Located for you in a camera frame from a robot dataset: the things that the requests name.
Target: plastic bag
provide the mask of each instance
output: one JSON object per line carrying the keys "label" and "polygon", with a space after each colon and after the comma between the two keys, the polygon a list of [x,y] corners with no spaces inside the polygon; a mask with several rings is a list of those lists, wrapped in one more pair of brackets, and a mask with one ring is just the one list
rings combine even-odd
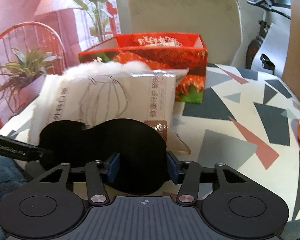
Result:
{"label": "plastic bag", "polygon": [[29,132],[38,145],[41,130],[58,120],[80,121],[89,129],[114,118],[135,119],[157,130],[167,150],[190,154],[171,130],[176,75],[169,72],[61,76],[55,88],[43,87]]}

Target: plant pot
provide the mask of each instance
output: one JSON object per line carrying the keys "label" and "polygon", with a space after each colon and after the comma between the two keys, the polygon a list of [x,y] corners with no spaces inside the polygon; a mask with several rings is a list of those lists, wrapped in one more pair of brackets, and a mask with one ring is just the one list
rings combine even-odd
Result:
{"label": "plant pot", "polygon": [[45,76],[40,76],[32,83],[18,91],[18,110],[26,107],[40,93]]}

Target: table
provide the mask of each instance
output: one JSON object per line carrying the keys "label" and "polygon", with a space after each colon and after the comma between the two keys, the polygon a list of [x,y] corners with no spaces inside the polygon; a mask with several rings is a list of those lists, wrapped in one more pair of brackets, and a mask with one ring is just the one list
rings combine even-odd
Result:
{"label": "table", "polygon": [[[0,134],[27,141],[34,103],[13,117]],[[279,78],[263,72],[210,64],[202,104],[176,102],[172,129],[190,147],[179,160],[213,167],[226,163],[282,197],[290,211],[282,237],[300,237],[300,103]],[[36,176],[38,163],[18,162]],[[179,185],[166,182],[152,195],[176,196]],[[119,192],[106,187],[109,197]],[[86,198],[85,185],[74,192]],[[201,183],[199,199],[212,192]]]}

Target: metal screw head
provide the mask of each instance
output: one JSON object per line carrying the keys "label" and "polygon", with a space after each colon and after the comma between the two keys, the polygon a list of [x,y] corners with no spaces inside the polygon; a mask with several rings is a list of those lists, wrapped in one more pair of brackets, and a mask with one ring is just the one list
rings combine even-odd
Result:
{"label": "metal screw head", "polygon": [[182,195],[179,197],[179,200],[183,203],[190,203],[190,202],[194,201],[194,196]]}
{"label": "metal screw head", "polygon": [[103,196],[103,195],[94,195],[91,197],[91,201],[93,201],[95,203],[101,203],[106,200],[107,200],[106,196]]}

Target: strawberry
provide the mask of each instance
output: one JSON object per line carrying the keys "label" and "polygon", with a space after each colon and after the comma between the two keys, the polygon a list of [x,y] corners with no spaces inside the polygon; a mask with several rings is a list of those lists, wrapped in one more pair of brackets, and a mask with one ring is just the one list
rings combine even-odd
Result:
{"label": "strawberry", "polygon": [[199,92],[201,89],[204,88],[205,80],[206,78],[203,76],[191,75],[191,74],[186,75],[176,88],[177,98],[178,98],[178,94],[188,95],[190,84],[193,84],[197,92]]}
{"label": "strawberry", "polygon": [[143,63],[146,63],[150,69],[155,70],[155,69],[172,69],[167,64],[164,63],[159,63],[153,60],[148,60],[144,57],[140,57],[137,54],[131,53],[131,52],[120,52],[118,55],[114,56],[113,59],[117,60],[118,62],[125,64],[129,61],[141,61]]}
{"label": "strawberry", "polygon": [[135,51],[141,57],[172,66],[174,69],[205,66],[205,51],[183,48],[140,49]]}

